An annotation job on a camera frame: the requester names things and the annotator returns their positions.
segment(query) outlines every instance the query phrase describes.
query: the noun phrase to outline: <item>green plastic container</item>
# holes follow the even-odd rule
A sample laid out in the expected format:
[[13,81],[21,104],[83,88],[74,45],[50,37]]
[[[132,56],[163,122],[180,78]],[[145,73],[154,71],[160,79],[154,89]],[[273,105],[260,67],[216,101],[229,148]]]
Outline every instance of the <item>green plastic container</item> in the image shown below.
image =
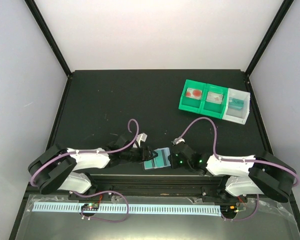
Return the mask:
[[[188,88],[201,90],[201,99],[187,97],[186,94]],[[222,102],[219,104],[207,101],[207,96],[209,92],[213,94],[221,94],[223,96]],[[227,96],[227,87],[216,86],[187,79],[185,81],[182,95],[180,98],[179,109],[222,119],[226,110]]]

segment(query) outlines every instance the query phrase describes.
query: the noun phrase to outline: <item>black table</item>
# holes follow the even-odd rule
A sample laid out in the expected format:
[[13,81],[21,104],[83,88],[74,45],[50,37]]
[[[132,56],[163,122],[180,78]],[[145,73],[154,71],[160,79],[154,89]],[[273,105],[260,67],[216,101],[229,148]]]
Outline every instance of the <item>black table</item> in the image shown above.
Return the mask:
[[[95,149],[115,141],[129,119],[139,122],[153,149],[170,147],[202,115],[178,109],[186,79],[247,91],[240,70],[77,70],[73,74],[54,142],[74,149]],[[245,125],[212,118],[217,126],[218,154],[247,156],[264,149],[250,108]],[[212,153],[213,127],[199,121],[185,135],[195,151]],[[104,175],[191,175],[169,167],[144,171],[141,164],[91,169]]]

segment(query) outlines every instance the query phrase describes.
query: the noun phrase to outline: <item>black metal frame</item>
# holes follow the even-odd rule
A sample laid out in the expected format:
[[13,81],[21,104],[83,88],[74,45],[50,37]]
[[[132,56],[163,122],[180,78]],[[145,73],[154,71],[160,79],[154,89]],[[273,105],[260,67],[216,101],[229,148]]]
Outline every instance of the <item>black metal frame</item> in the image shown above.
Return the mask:
[[[26,4],[27,4],[28,8],[30,9],[34,19],[36,20],[37,24],[39,25],[39,27],[40,27],[41,31],[43,32],[47,42],[49,43],[52,51],[54,52],[56,58],[58,59],[60,65],[62,66],[62,68],[65,72],[65,74],[68,77],[67,83],[66,83],[63,95],[62,95],[62,99],[61,99],[61,102],[60,102],[60,105],[59,105],[59,109],[58,109],[58,112],[57,112],[57,115],[56,115],[56,118],[55,118],[55,121],[54,121],[54,124],[53,124],[51,135],[49,137],[49,141],[48,141],[48,144],[47,144],[47,149],[48,149],[53,145],[53,143],[55,141],[55,136],[56,136],[56,133],[57,133],[57,130],[58,130],[61,115],[62,115],[64,106],[65,106],[67,96],[68,96],[68,92],[69,92],[69,89],[70,89],[70,85],[71,85],[71,82],[72,82],[72,72],[69,69],[69,67],[66,63],[66,60],[64,59],[64,57],[63,57],[56,41],[54,40],[53,35],[51,34],[51,32],[50,32],[43,16],[41,15],[41,13],[40,13],[40,11],[39,11],[36,3],[35,3],[35,1],[34,0],[24,0],[24,1],[26,2]],[[264,125],[264,122],[262,120],[260,110],[259,110],[259,107],[258,107],[258,104],[257,104],[256,96],[254,94],[254,91],[253,91],[253,88],[252,88],[249,77],[250,77],[251,73],[253,72],[253,70],[255,69],[256,65],[258,64],[262,54],[264,53],[265,49],[267,48],[270,40],[274,36],[276,30],[278,29],[280,23],[282,22],[283,18],[285,17],[286,13],[288,12],[288,10],[289,10],[290,6],[292,5],[293,1],[294,0],[284,0],[282,2],[277,14],[275,15],[275,17],[274,17],[274,19],[273,19],[273,21],[270,25],[270,27],[268,28],[265,36],[263,37],[257,51],[255,52],[248,68],[246,69],[245,73],[242,74],[242,79],[245,82],[246,90],[248,92],[250,92],[250,94],[251,94],[251,101],[250,101],[251,102],[251,107],[252,107],[252,111],[255,115],[255,119],[256,119],[256,122],[257,122],[257,125],[258,125],[258,129],[259,129],[259,133],[260,133],[260,137],[261,137],[264,149],[266,151],[270,152],[270,153],[273,153],[273,151],[272,151],[270,141],[269,141],[268,136],[267,136],[265,125]],[[27,203],[27,200],[28,200],[28,197],[29,197],[30,194],[40,194],[40,192],[39,192],[38,189],[34,189],[30,185],[28,185],[28,187],[25,191],[25,194],[23,196],[21,206],[20,206],[20,209],[18,211],[15,223],[14,223],[12,231],[11,231],[11,235],[10,235],[10,238],[9,238],[10,240],[14,240],[17,236],[18,228],[19,228],[19,225],[20,225],[20,222],[21,222],[21,219],[22,219],[22,216],[23,216],[23,212],[24,212],[24,209],[26,207],[26,203]],[[295,217],[295,220],[297,222],[297,226],[298,226],[298,229],[299,229],[299,232],[300,232],[300,212],[299,212],[298,205],[296,203],[296,200],[295,200],[295,197],[294,197],[293,193],[290,196],[290,204],[291,204],[291,208],[292,208],[292,211],[293,211],[293,214],[294,214],[294,217]]]

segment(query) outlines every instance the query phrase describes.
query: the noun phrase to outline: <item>white wall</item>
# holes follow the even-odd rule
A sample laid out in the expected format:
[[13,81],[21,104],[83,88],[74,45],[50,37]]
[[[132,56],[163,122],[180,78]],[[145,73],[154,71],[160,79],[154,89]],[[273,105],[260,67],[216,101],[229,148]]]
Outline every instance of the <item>white wall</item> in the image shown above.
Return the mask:
[[245,71],[282,2],[36,0],[72,71]]
[[[300,0],[292,4],[250,79],[274,153],[300,175]],[[293,191],[300,208],[300,186]]]
[[23,0],[0,0],[0,239],[45,151],[66,75]]

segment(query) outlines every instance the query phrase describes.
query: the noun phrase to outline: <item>black tabletop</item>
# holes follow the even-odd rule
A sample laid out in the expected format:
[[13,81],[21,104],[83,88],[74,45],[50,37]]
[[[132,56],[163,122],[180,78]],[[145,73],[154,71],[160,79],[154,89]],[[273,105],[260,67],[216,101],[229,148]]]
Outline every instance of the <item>black tabletop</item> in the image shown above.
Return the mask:
[[[186,79],[246,91],[240,70],[77,70],[73,74],[55,142],[74,149],[95,149],[115,141],[127,129],[129,119],[138,121],[153,149],[170,147],[196,113],[178,109]],[[246,156],[264,149],[250,107],[245,125],[211,118],[217,126],[218,154]],[[197,122],[184,136],[198,152],[212,153],[213,127]],[[191,175],[169,167],[144,171],[141,164],[128,163],[92,174]]]

